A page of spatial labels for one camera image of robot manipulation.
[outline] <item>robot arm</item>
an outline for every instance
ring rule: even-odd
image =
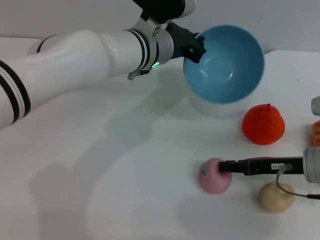
[[[155,63],[186,57],[198,63],[204,38],[172,23],[195,9],[195,0],[134,0],[142,8],[128,30],[95,33],[82,30],[51,36],[21,58],[0,61],[0,129],[66,92],[90,87],[109,77],[147,74]],[[168,23],[167,28],[161,24]]]

